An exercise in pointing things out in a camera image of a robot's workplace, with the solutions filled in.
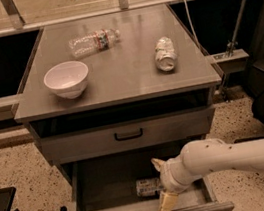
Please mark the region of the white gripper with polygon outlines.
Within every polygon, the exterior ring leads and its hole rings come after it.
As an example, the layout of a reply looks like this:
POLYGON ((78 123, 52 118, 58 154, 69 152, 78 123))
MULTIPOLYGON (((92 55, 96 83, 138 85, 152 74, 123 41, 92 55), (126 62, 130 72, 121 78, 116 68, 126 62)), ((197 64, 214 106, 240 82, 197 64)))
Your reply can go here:
POLYGON ((159 211, 172 211, 177 204, 178 194, 184 192, 193 182, 202 178, 202 175, 194 175, 188 171, 181 156, 166 161, 151 158, 151 163, 155 170, 160 173, 160 181, 166 190, 160 192, 159 211))

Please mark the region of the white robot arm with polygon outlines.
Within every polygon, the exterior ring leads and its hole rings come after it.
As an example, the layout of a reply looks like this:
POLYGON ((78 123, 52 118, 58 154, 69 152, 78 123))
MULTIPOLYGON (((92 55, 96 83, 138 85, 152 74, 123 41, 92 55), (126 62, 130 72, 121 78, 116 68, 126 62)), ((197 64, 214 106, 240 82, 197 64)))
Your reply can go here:
POLYGON ((151 163, 164 187, 158 210, 172 211, 178 195, 208 174, 224 170, 264 173, 264 138, 233 144, 218 138, 188 142, 175 158, 154 158, 151 163))

